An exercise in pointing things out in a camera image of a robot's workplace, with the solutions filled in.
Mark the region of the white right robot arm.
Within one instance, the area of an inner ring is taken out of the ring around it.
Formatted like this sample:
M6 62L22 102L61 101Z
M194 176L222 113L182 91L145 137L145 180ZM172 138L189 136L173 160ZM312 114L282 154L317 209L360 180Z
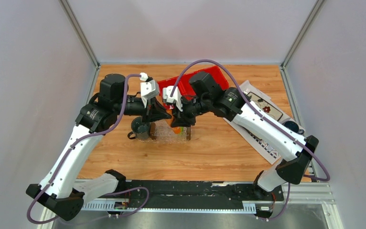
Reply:
M163 88L163 102L173 105L173 127L192 126L197 116L212 112L271 145L280 159L256 177L253 194L257 199L266 199L284 183L298 185L301 182L319 143L315 136L305 137L288 129L239 89L222 89L209 73L201 71L195 74L189 84L195 93L191 100L185 99L173 86Z

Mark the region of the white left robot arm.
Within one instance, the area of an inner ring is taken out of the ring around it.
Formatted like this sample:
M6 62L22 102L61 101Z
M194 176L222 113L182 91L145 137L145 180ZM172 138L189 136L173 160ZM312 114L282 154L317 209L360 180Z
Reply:
M133 77L112 73L101 80L98 93L81 108L71 136L52 169L38 184L28 186L26 194L33 204L40 203L56 219L69 221L85 203L108 194L115 198L125 195L125 176L112 169L78 185L75 180L92 150L124 115L138 116L144 122L170 118L157 100L158 83L146 73L136 75L140 80L139 92L128 94L128 81Z

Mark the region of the orange toothpaste tube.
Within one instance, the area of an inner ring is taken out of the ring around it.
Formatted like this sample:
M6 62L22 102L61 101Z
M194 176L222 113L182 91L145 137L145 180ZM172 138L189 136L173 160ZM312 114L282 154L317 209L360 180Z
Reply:
M178 127L172 127L172 131L173 131L175 134L178 134L178 132L179 132Z

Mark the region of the dark grey mug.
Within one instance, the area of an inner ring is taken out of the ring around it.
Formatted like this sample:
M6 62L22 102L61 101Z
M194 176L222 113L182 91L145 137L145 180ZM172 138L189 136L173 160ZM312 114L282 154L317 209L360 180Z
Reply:
M127 134L130 140L146 140L150 138L150 123L144 122L141 116L133 119L131 129L132 131Z

